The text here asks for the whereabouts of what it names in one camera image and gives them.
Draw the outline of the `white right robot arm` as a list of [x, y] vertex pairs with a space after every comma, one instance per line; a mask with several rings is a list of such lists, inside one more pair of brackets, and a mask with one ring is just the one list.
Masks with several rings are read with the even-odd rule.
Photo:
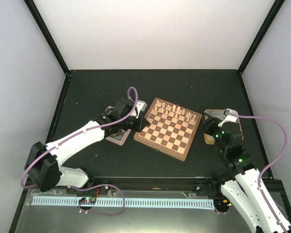
[[227, 168], [226, 172], [213, 176], [211, 191], [231, 202], [251, 232], [291, 233], [291, 223], [277, 207], [262, 173], [243, 148], [239, 118], [231, 109], [224, 110], [223, 119], [203, 113], [204, 134], [214, 139], [214, 148]]

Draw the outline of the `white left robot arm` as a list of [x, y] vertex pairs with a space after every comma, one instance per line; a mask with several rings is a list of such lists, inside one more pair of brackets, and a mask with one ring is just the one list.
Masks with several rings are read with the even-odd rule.
[[147, 104], [128, 97], [120, 99], [114, 107], [108, 107], [104, 113], [97, 115], [95, 120], [62, 139], [42, 144], [35, 143], [30, 151], [25, 170], [34, 185], [46, 192], [56, 186], [73, 186], [82, 193], [94, 190], [94, 181], [82, 168], [64, 167], [63, 164], [73, 155], [87, 146], [100, 142], [120, 132], [141, 132], [150, 125], [141, 115]]

